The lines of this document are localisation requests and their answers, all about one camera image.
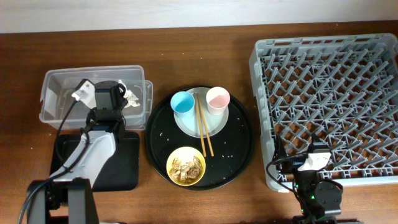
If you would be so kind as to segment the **yellow bowl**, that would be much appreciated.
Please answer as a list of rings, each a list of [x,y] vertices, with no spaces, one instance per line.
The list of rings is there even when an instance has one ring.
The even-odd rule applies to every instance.
[[[194,183],[192,183],[192,184],[189,184],[189,185],[179,184],[179,183],[177,183],[176,181],[172,180],[172,179],[170,178],[170,175],[169,175],[169,171],[170,171],[171,168],[172,168],[172,161],[173,161],[176,157],[179,157],[179,158],[181,158],[181,159],[189,159],[189,158],[191,158],[191,157],[193,157],[193,156],[197,156],[197,158],[199,158],[199,160],[201,161],[202,166],[203,166],[203,170],[204,170],[204,171],[203,171],[203,174],[201,175],[201,177],[199,178],[199,180],[197,180],[196,182],[194,182]],[[206,171],[206,162],[205,162],[205,158],[203,157],[203,154],[202,154],[200,151],[198,151],[197,149],[195,149],[195,148],[193,148],[193,147],[188,147],[188,146],[180,147],[180,148],[174,150],[174,151],[169,155],[169,158],[167,159],[167,163],[166,163],[166,171],[167,171],[167,175],[168,175],[168,177],[171,179],[171,181],[172,181],[173,183],[179,185],[179,186],[187,187],[187,186],[195,185],[196,183],[198,183],[198,182],[202,179],[202,177],[203,177],[204,174],[205,174],[205,171]]]

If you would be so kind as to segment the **pink cup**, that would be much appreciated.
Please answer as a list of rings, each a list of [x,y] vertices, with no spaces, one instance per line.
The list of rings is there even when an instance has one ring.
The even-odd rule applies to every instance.
[[[230,98],[230,94],[225,88],[216,86],[209,89],[206,94],[208,111],[213,115],[222,114],[228,106]]]

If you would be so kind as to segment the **food scraps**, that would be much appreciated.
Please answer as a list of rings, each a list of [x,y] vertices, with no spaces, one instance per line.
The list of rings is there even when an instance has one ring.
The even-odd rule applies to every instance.
[[[169,171],[169,175],[177,183],[189,185],[199,180],[203,171],[202,163],[197,156],[189,159],[176,157],[172,161],[172,168]]]

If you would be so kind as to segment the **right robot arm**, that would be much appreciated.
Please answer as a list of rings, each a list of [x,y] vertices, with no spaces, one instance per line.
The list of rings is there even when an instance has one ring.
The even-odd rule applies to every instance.
[[[343,186],[318,176],[330,160],[331,149],[316,134],[312,134],[311,140],[305,152],[289,156],[282,138],[277,135],[271,164],[282,174],[293,175],[291,191],[300,204],[302,214],[294,216],[292,223],[336,223],[335,216],[341,213]]]

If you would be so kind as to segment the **blue cup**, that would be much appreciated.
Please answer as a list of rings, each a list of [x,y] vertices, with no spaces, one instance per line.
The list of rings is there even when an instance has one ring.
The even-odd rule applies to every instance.
[[[191,118],[194,113],[195,99],[191,93],[179,91],[172,96],[170,105],[180,119]]]

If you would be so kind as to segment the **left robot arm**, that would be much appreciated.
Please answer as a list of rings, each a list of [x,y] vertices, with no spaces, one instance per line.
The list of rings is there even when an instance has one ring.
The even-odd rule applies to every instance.
[[[31,223],[98,223],[92,186],[105,163],[116,152],[125,130],[122,115],[126,87],[116,81],[92,83],[83,79],[72,93],[90,108],[80,142],[48,179],[35,180],[28,189],[18,221]],[[52,219],[49,211],[65,202],[68,216]]]

